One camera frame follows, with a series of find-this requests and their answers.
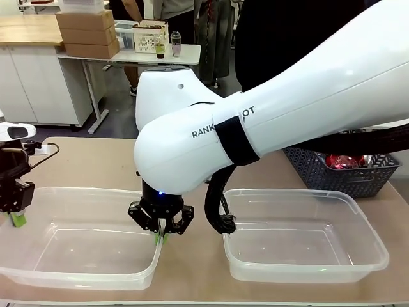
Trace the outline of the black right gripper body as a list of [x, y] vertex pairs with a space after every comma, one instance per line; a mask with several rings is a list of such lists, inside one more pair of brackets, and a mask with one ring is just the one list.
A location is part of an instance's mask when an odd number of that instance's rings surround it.
[[182, 211], [184, 200], [180, 195], [166, 194], [142, 181], [140, 205], [151, 218], [172, 221]]

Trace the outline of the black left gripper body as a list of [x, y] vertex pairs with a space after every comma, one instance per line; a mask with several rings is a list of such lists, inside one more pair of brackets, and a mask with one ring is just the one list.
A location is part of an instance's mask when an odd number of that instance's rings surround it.
[[23, 211], [30, 206], [35, 184], [21, 180], [9, 181], [1, 184], [1, 212], [12, 213]]

